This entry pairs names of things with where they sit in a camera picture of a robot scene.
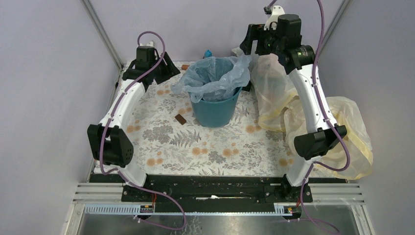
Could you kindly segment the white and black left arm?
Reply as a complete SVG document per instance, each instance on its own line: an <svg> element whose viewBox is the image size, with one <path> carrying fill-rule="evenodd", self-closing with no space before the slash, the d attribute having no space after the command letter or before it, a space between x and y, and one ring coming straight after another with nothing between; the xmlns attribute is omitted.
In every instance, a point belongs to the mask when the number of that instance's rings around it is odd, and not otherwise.
<svg viewBox="0 0 415 235"><path fill-rule="evenodd" d="M145 95L149 86L161 84L178 75L168 53L152 46L138 46L136 58L121 75L118 92L109 111L99 124L87 129L92 155L100 164L102 174L116 172L133 189L140 201L151 197L152 189L145 184L146 173L132 158L134 147L127 137L127 127L134 105Z"/></svg>

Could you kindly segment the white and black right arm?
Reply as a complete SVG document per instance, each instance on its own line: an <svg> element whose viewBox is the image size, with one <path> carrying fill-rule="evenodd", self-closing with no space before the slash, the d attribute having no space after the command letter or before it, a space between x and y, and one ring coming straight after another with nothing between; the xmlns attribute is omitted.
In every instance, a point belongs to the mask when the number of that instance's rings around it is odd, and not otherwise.
<svg viewBox="0 0 415 235"><path fill-rule="evenodd" d="M302 184L307 182L312 166L338 143L344 145L347 134L344 125L338 125L330 112L323 90L318 84L317 64L314 50L303 45L301 19L295 14L282 14L269 24L250 24L240 48L245 55L252 51L258 55L275 54L279 63L293 82L305 115L307 134L294 138L299 155L284 176L288 184L281 187L281 197L288 202L300 195Z"/></svg>

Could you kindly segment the light blue plastic trash bag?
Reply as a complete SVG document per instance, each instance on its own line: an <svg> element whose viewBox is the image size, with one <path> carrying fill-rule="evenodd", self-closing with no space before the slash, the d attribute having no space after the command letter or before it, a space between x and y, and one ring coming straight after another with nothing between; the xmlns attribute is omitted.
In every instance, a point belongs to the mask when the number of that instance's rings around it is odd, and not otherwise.
<svg viewBox="0 0 415 235"><path fill-rule="evenodd" d="M251 60L247 55L201 59L187 68L179 81L171 86L171 91L188 93L193 103L229 99L237 88L249 83Z"/></svg>

